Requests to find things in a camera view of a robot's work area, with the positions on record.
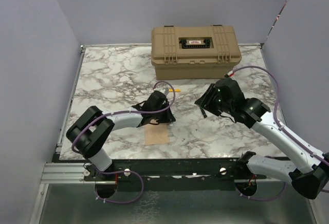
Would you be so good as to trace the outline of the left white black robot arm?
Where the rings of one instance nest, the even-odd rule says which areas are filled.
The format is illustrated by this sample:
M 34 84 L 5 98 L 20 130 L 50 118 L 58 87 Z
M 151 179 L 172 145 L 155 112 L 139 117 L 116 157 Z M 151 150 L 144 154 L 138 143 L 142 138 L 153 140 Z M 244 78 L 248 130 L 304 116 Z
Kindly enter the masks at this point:
M 66 138 L 72 143 L 72 150 L 89 160 L 96 167 L 96 174 L 102 180 L 113 176 L 112 159 L 103 146 L 110 133 L 123 128 L 142 127 L 151 124 L 175 122 L 167 96 L 155 90 L 147 100 L 127 110 L 104 114 L 96 106 L 89 107 L 68 129 Z

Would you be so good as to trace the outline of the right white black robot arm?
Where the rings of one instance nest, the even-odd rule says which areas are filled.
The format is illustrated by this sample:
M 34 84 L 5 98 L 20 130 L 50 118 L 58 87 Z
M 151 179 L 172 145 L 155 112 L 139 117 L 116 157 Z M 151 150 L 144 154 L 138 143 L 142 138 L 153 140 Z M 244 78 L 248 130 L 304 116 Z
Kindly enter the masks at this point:
M 308 199 L 315 199 L 328 183 L 328 154 L 276 121 L 274 113 L 262 101 L 245 98 L 239 84 L 232 78 L 211 84 L 195 104 L 216 116 L 229 114 L 236 123 L 267 138 L 289 158 L 288 161 L 279 161 L 247 152 L 236 165 L 241 178 L 252 174 L 269 176 L 290 184 Z

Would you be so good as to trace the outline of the peach paper envelope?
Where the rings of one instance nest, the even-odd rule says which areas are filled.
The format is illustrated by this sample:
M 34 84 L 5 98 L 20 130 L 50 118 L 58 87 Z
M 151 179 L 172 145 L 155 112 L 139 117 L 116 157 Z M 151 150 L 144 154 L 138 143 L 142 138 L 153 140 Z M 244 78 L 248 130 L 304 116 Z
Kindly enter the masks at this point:
M 151 125 L 144 127 L 145 145 L 158 145 L 169 143 L 169 132 L 166 124 Z

